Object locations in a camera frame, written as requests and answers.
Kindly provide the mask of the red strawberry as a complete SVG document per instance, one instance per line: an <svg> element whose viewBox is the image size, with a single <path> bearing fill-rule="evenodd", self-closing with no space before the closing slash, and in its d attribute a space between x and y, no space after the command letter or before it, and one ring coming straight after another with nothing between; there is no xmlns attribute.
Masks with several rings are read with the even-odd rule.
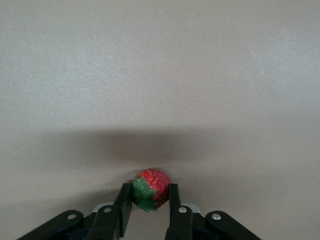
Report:
<svg viewBox="0 0 320 240"><path fill-rule="evenodd" d="M169 200L172 180L161 170L145 169L132 182L134 204L145 212L157 211Z"/></svg>

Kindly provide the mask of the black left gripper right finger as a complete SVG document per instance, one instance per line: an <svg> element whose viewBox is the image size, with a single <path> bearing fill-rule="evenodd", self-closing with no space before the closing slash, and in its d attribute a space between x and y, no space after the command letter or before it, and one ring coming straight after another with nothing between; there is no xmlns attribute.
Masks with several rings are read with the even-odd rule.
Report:
<svg viewBox="0 0 320 240"><path fill-rule="evenodd" d="M262 240L223 211L202 216L198 206L182 203L177 184L169 185L169 227L164 240Z"/></svg>

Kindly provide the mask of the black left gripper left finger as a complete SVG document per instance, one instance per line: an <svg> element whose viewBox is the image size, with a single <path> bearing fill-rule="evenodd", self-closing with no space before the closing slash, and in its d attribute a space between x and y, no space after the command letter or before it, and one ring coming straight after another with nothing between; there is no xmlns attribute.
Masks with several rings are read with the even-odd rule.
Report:
<svg viewBox="0 0 320 240"><path fill-rule="evenodd" d="M90 215L64 211L17 240L120 240L132 205L132 185L124 183L114 202L97 205Z"/></svg>

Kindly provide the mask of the brown table cover sheet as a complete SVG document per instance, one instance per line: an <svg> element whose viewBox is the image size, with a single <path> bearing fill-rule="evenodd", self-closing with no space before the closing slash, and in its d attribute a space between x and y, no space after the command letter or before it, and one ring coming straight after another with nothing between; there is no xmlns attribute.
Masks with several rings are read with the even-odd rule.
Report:
<svg viewBox="0 0 320 240"><path fill-rule="evenodd" d="M320 0L0 0L0 240L147 168L320 240Z"/></svg>

